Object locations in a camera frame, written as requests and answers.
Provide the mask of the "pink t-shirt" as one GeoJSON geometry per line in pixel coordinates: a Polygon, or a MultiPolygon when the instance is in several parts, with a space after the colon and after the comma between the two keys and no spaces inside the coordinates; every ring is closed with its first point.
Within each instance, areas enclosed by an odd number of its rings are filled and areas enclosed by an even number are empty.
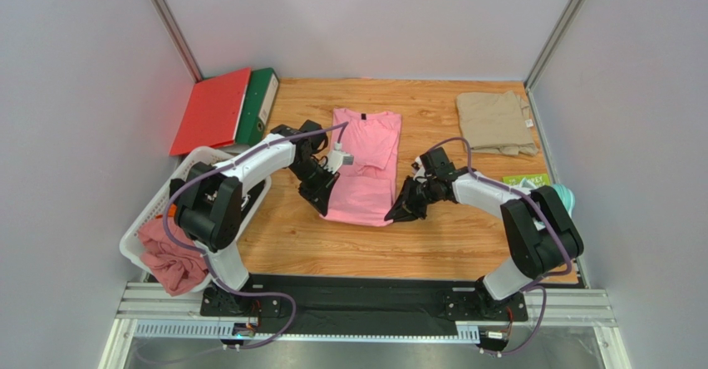
{"type": "Polygon", "coordinates": [[[353,155],[353,163],[339,169],[328,203],[328,221],[369,227],[384,227],[391,223],[385,217],[396,196],[398,149],[401,139],[402,116],[392,111],[360,113],[337,108],[332,113],[335,125],[347,123],[345,130],[336,130],[342,149],[353,155]]]}

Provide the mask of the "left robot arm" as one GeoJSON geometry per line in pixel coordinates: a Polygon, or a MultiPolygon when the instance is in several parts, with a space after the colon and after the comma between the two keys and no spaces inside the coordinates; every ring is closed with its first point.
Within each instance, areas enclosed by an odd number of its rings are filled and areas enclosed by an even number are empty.
{"type": "Polygon", "coordinates": [[[184,180],[172,180],[169,203],[175,205],[174,222],[192,241],[181,248],[198,253],[206,264],[211,285],[203,295],[200,313],[206,317],[256,317],[296,311],[294,298],[283,292],[249,289],[250,273],[238,250],[238,239],[252,221],[271,184],[271,176],[290,170],[297,192],[318,214],[328,213],[339,169],[350,164],[336,143],[322,159],[329,134],[342,125],[324,128],[314,121],[300,127],[278,125],[255,146],[215,165],[194,164],[184,180]]]}

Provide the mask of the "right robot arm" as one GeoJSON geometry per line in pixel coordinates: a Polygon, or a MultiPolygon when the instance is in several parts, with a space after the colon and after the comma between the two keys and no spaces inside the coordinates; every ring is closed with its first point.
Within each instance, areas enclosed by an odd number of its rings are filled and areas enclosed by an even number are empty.
{"type": "Polygon", "coordinates": [[[429,205],[450,201],[503,222],[510,257],[476,281],[474,315],[492,319],[507,313],[524,288],[583,254],[582,237],[554,187],[514,188],[477,170],[456,168],[441,147],[419,156],[413,167],[387,221],[425,219],[429,205]]]}

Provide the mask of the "black t-shirt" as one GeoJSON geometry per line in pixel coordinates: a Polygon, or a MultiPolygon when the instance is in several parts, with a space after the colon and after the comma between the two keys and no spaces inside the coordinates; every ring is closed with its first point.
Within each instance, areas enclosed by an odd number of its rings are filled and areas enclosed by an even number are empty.
{"type": "Polygon", "coordinates": [[[263,193],[265,185],[266,181],[263,180],[243,194],[241,202],[241,211],[243,213],[247,213],[256,204],[256,200],[263,193]]]}

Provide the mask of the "black base mat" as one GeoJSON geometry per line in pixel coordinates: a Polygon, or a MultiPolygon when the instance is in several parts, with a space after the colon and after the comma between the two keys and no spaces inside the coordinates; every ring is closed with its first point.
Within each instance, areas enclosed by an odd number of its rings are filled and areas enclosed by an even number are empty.
{"type": "Polygon", "coordinates": [[[453,336],[458,321],[528,321],[521,294],[497,318],[474,315],[474,286],[471,281],[254,274],[245,291],[275,292],[275,298],[237,297],[211,283],[198,295],[197,314],[258,313],[261,332],[276,332],[293,315],[289,334],[351,336],[453,336]]]}

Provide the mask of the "folded beige t-shirt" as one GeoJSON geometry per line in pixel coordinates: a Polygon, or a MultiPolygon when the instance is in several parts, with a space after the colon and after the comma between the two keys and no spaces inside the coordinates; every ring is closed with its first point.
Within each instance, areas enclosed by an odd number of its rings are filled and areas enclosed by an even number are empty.
{"type": "Polygon", "coordinates": [[[479,153],[536,156],[529,103],[513,91],[466,92],[455,100],[460,133],[479,153]]]}

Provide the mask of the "green binder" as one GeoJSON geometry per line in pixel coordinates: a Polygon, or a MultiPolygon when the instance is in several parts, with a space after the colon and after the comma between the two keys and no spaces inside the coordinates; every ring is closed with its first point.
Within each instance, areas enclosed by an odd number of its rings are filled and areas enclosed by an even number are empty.
{"type": "Polygon", "coordinates": [[[278,88],[279,78],[273,68],[252,72],[234,140],[236,145],[253,146],[263,138],[278,88]]]}

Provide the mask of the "red binder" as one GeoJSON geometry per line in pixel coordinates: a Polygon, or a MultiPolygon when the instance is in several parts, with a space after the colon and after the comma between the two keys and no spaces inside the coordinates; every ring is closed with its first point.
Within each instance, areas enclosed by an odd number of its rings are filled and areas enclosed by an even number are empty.
{"type": "Polygon", "coordinates": [[[245,67],[194,85],[169,155],[187,155],[234,142],[252,69],[245,67]]]}

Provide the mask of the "green book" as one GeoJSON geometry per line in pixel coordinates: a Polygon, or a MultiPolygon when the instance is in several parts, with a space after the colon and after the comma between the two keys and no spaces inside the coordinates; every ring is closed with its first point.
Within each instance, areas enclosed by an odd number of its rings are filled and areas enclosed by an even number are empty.
{"type": "Polygon", "coordinates": [[[506,185],[513,187],[524,187],[529,189],[535,189],[540,186],[552,184],[548,174],[529,174],[529,175],[508,175],[502,178],[502,181],[506,185]]]}

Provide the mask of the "dusty pink garment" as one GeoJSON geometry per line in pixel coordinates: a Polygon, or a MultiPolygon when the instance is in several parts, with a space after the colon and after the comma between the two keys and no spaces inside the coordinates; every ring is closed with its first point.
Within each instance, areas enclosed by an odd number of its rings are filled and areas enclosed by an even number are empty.
{"type": "Polygon", "coordinates": [[[208,275],[201,254],[182,248],[167,237],[162,219],[152,219],[138,229],[145,251],[140,261],[172,297],[191,292],[208,275]]]}

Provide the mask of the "teal headphones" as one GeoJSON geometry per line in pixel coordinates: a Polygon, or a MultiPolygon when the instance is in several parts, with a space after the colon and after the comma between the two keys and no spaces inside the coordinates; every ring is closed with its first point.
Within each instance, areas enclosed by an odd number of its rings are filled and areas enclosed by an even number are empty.
{"type": "Polygon", "coordinates": [[[568,216],[573,217],[573,210],[576,206],[575,194],[569,189],[569,187],[563,184],[552,184],[551,187],[558,194],[558,197],[560,198],[563,207],[568,212],[568,216]]]}

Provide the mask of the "white laundry basket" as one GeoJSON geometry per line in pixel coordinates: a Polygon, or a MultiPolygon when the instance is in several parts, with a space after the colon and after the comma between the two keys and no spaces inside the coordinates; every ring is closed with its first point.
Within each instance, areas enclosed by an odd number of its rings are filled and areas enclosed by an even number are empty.
{"type": "MultiPolygon", "coordinates": [[[[199,162],[205,163],[207,165],[215,165],[222,161],[231,160],[233,158],[229,153],[223,152],[221,150],[216,150],[210,147],[198,147],[191,153],[186,155],[182,160],[181,164],[177,166],[174,173],[168,178],[164,185],[160,188],[159,192],[153,197],[153,199],[148,203],[148,205],[143,209],[138,218],[129,227],[129,230],[123,235],[120,240],[119,250],[120,253],[127,259],[129,259],[135,266],[145,271],[148,275],[152,275],[153,271],[149,268],[142,260],[143,255],[147,251],[146,247],[142,243],[140,238],[140,230],[145,224],[157,225],[159,222],[160,228],[162,228],[161,219],[158,218],[165,211],[165,206],[170,198],[170,181],[172,179],[182,179],[185,180],[189,173],[189,170],[199,162]]],[[[265,179],[266,185],[263,193],[256,200],[256,204],[247,212],[243,213],[243,223],[242,229],[239,231],[238,236],[241,237],[242,233],[246,227],[250,224],[255,215],[255,209],[259,208],[263,203],[266,193],[271,189],[272,177],[269,176],[265,179]]]]}

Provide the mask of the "aluminium mounting rail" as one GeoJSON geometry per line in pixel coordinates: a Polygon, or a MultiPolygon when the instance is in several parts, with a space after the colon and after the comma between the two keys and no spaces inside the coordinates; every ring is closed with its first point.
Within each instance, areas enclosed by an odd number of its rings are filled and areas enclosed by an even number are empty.
{"type": "Polygon", "coordinates": [[[129,283],[100,361],[122,367],[138,336],[191,337],[233,343],[449,342],[480,354],[493,332],[543,327],[590,327],[603,364],[628,368],[608,295],[600,289],[549,283],[503,302],[483,303],[469,281],[257,275],[238,295],[214,285],[170,296],[158,283],[129,283]]]}

